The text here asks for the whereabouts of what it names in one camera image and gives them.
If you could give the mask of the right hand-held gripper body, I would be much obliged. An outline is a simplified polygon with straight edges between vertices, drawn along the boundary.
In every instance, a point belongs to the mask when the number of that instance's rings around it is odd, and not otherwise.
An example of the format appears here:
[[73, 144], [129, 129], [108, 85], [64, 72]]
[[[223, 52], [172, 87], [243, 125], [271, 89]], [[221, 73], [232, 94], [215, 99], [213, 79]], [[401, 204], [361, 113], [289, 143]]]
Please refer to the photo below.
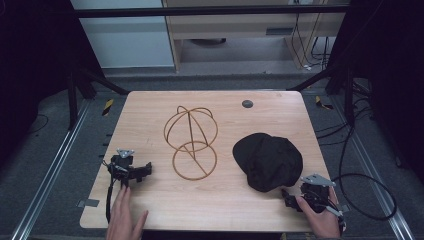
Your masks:
[[328, 210], [337, 217], [343, 216], [343, 212], [329, 198], [330, 188], [336, 185], [335, 182], [317, 173], [303, 176], [300, 180], [302, 181], [300, 187], [302, 198], [314, 212], [322, 213]]

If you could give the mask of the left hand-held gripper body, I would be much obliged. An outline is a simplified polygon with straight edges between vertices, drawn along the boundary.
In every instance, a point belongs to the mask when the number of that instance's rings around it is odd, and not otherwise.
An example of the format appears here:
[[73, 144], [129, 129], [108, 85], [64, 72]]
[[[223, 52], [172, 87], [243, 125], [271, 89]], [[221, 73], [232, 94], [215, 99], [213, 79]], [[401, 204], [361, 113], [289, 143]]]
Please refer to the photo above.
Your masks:
[[136, 169], [132, 167], [134, 150], [117, 149], [117, 155], [113, 155], [108, 165], [108, 171], [111, 175], [111, 181], [121, 182], [121, 185], [128, 187], [129, 181], [140, 179], [137, 177]]

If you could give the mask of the black cap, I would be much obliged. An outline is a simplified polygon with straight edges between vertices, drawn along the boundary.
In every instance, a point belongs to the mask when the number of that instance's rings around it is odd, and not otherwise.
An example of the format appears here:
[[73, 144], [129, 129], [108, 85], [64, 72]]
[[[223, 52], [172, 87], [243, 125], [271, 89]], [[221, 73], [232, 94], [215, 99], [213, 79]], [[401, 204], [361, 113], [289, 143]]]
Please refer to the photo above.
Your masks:
[[239, 140], [232, 153], [248, 185], [259, 192], [294, 186], [303, 171], [302, 154], [287, 138], [254, 133]]

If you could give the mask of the brown wire hat stand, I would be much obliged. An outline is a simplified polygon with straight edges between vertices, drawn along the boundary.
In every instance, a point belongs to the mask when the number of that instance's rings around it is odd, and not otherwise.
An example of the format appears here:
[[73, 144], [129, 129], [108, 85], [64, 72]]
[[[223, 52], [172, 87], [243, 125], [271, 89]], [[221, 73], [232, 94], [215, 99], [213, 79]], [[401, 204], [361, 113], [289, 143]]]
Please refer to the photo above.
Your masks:
[[205, 107], [178, 106], [163, 129], [165, 142], [174, 150], [172, 167], [182, 179], [198, 181], [209, 177], [218, 164], [213, 147], [218, 124]]

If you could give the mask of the person's right hand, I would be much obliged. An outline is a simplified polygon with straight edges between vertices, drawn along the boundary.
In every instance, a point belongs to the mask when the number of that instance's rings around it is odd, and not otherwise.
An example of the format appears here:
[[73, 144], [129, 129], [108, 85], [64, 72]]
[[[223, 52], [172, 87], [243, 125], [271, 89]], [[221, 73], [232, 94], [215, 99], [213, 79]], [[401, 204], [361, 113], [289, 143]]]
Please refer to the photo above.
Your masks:
[[328, 210], [316, 213], [303, 197], [297, 196], [296, 201], [306, 216], [308, 223], [318, 239], [336, 239], [341, 237], [338, 217]]

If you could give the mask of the person's left hand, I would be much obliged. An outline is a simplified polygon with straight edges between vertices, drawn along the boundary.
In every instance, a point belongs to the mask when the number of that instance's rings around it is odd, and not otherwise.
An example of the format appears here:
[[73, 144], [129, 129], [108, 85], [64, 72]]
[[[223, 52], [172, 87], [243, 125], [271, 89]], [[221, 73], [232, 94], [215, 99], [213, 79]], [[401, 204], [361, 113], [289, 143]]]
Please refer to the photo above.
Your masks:
[[130, 210], [131, 189], [122, 187], [114, 201], [111, 218], [106, 231], [106, 240], [141, 240], [149, 211], [143, 211], [133, 222]]

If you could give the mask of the yellow black striped tape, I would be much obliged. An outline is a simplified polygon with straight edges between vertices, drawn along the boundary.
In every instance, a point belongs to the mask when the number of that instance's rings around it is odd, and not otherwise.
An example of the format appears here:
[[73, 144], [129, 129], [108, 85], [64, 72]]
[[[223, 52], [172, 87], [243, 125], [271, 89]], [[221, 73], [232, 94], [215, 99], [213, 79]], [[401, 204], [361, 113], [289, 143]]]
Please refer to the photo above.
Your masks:
[[327, 109], [327, 110], [333, 110], [334, 107], [331, 104], [324, 104], [319, 96], [315, 96], [315, 104], [316, 106]]
[[102, 116], [107, 116], [109, 114], [109, 111], [110, 111], [113, 103], [114, 103], [114, 99], [108, 99], [106, 101], [105, 106], [104, 106], [103, 111], [102, 111]]

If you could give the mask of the black metal stand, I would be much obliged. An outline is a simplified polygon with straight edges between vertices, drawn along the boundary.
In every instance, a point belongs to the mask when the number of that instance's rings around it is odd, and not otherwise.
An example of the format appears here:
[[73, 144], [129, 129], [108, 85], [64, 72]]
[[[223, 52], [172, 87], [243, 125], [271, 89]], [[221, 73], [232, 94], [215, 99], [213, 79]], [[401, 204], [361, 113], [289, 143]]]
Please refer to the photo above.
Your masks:
[[88, 69], [79, 68], [70, 70], [66, 78], [69, 104], [69, 130], [72, 130], [78, 122], [77, 91], [80, 91], [84, 99], [93, 99], [97, 94], [91, 84], [92, 81], [101, 84], [117, 94], [129, 94], [128, 90], [115, 85], [105, 77], [97, 75]]
[[325, 91], [334, 95], [337, 94], [341, 88], [344, 88], [344, 116], [347, 123], [355, 126], [355, 117], [353, 110], [353, 69], [346, 65], [334, 65], [327, 67], [325, 70], [315, 74], [306, 81], [288, 88], [288, 91], [302, 91], [308, 86], [313, 85], [321, 79], [329, 77], [330, 80], [325, 87]]

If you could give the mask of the white cabinet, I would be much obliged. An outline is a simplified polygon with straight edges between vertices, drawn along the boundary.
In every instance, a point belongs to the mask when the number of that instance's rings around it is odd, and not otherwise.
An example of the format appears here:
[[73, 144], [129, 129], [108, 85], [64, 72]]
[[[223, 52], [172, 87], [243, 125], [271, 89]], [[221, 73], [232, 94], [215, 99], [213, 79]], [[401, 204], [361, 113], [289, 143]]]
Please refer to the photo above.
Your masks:
[[[161, 8], [161, 0], [71, 0], [75, 10]], [[164, 17], [81, 18], [103, 69], [173, 67]]]

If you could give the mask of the aluminium floor rail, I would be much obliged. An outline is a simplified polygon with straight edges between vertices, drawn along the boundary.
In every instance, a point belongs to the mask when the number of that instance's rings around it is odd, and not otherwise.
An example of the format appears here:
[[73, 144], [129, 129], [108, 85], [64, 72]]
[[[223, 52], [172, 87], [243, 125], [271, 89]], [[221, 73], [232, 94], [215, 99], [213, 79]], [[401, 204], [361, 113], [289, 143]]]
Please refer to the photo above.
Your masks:
[[371, 186], [375, 193], [375, 196], [386, 216], [393, 214], [388, 219], [390, 226], [398, 240], [415, 240], [412, 231], [409, 228], [404, 216], [402, 215], [400, 208], [390, 195], [388, 190], [383, 189], [384, 181], [378, 173], [375, 165], [372, 163], [372, 159], [366, 151], [365, 145], [363, 144], [360, 136], [355, 132], [349, 133], [347, 141], [353, 144], [355, 153], [358, 156], [359, 163], [366, 176], [371, 178]]
[[39, 185], [30, 205], [25, 214], [16, 226], [10, 240], [27, 240], [29, 237], [40, 213], [43, 209], [46, 200], [60, 174], [63, 164], [65, 163], [71, 148], [80, 132], [80, 129], [86, 119], [91, 100], [83, 100], [81, 108], [77, 112], [77, 120], [75, 125], [67, 131], [64, 140], [57, 150], [52, 163], [50, 164], [46, 175]]

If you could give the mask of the black horizontal frame bar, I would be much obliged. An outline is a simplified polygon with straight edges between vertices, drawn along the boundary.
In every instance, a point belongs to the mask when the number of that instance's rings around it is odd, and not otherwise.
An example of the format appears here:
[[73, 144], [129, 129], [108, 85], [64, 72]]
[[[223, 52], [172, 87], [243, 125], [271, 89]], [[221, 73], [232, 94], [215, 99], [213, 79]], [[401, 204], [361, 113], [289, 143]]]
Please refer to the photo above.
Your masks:
[[298, 14], [298, 13], [344, 13], [350, 5], [255, 5], [255, 6], [205, 6], [131, 9], [85, 9], [74, 10], [79, 18], [107, 17], [156, 17], [156, 16], [202, 16], [247, 14]]

